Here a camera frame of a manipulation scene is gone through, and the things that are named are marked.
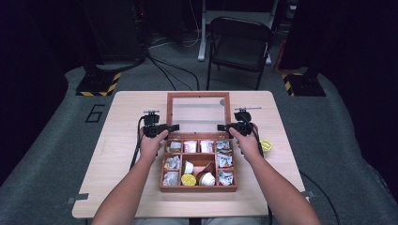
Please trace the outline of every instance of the black curtain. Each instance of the black curtain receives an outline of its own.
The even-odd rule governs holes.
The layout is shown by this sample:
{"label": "black curtain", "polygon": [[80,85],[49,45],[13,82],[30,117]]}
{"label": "black curtain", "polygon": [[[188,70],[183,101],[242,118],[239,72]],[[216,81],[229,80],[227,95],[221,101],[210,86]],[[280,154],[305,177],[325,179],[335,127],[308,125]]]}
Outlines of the black curtain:
{"label": "black curtain", "polygon": [[396,1],[300,0],[281,68],[318,68],[350,112],[363,157],[398,200]]}
{"label": "black curtain", "polygon": [[77,0],[3,0],[0,7],[0,185],[23,158],[68,90],[65,73],[82,65],[70,32],[73,13],[93,60],[95,40]]}

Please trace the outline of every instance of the forearm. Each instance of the forearm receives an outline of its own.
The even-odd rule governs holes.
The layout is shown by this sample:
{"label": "forearm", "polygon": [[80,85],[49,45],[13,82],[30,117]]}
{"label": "forearm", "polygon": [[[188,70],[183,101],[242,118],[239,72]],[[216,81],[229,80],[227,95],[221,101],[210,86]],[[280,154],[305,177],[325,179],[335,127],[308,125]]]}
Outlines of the forearm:
{"label": "forearm", "polygon": [[92,224],[131,224],[149,174],[151,163],[139,159],[99,207]]}
{"label": "forearm", "polygon": [[263,158],[251,163],[273,214],[281,224],[320,224],[308,201]]}

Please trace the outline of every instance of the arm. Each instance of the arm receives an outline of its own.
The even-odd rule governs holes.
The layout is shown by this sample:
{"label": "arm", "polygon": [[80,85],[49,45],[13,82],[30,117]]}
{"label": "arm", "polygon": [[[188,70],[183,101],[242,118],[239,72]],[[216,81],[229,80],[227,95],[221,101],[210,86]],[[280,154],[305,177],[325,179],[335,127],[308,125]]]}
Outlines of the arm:
{"label": "arm", "polygon": [[321,224],[308,201],[261,157],[253,133],[242,136],[233,128],[229,131],[237,139],[239,148],[252,166],[269,208],[278,221],[281,224]]}
{"label": "arm", "polygon": [[143,136],[139,159],[105,198],[92,224],[131,224],[133,222],[150,166],[155,161],[161,140],[167,134],[168,131],[164,130],[153,139]]}

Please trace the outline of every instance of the wooden box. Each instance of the wooden box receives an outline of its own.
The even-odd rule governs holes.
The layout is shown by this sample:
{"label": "wooden box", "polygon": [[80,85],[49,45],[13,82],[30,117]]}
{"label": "wooden box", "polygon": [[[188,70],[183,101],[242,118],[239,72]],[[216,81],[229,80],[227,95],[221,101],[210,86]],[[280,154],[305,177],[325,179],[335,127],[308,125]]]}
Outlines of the wooden box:
{"label": "wooden box", "polygon": [[[237,190],[233,144],[228,139],[228,133],[217,130],[217,125],[231,123],[230,112],[229,93],[168,94],[167,124],[179,124],[179,131],[170,133],[164,145],[160,180],[162,192]],[[186,161],[193,164],[193,169],[186,166]],[[200,185],[200,182],[205,182],[198,176],[204,173],[203,170],[213,175],[214,185],[212,182],[207,186]],[[195,177],[194,186],[183,184],[185,172]]]}

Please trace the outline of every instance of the person's right hand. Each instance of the person's right hand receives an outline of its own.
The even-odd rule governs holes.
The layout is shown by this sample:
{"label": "person's right hand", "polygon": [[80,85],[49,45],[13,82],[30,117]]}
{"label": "person's right hand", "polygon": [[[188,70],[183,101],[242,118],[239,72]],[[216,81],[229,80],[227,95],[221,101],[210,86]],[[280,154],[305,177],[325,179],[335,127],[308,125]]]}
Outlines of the person's right hand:
{"label": "person's right hand", "polygon": [[169,131],[166,129],[155,138],[148,138],[144,134],[144,129],[141,127],[140,137],[142,138],[141,138],[140,159],[146,159],[147,161],[149,161],[149,163],[152,164],[155,161],[158,150],[161,148],[161,141],[168,134]]}
{"label": "person's right hand", "polygon": [[242,150],[243,156],[249,163],[251,163],[255,158],[261,157],[258,150],[258,142],[255,139],[253,132],[250,135],[243,136],[237,130],[230,127],[229,133],[237,139],[237,144]]}

